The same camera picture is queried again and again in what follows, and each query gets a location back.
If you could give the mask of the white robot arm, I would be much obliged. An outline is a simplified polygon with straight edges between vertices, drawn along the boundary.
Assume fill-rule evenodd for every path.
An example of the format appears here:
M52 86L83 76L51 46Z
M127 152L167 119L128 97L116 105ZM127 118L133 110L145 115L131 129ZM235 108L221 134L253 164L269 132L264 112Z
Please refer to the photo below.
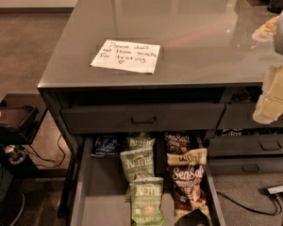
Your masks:
M272 41L275 51L283 56L283 10L252 35L252 39L260 42ZM253 120L269 124L283 114L283 63L271 66L265 73L262 94L258 97Z

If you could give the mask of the dark robot base tray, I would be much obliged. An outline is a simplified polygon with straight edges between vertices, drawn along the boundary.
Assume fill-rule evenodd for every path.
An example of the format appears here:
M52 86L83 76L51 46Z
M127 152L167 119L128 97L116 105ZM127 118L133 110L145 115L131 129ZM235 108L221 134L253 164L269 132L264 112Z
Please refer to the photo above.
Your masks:
M46 112L39 94L8 93L0 102L0 144L31 144Z

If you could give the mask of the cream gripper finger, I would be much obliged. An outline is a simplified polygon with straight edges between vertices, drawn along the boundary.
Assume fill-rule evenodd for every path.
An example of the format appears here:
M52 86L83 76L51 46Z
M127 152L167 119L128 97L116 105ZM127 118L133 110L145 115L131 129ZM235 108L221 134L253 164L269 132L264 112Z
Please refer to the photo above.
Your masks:
M263 113L275 113L280 117L283 114L283 102L260 95L257 103L257 110Z
M278 118L279 115L275 113L263 113L258 110L253 113L253 120L261 124L270 124L274 121L277 121Z

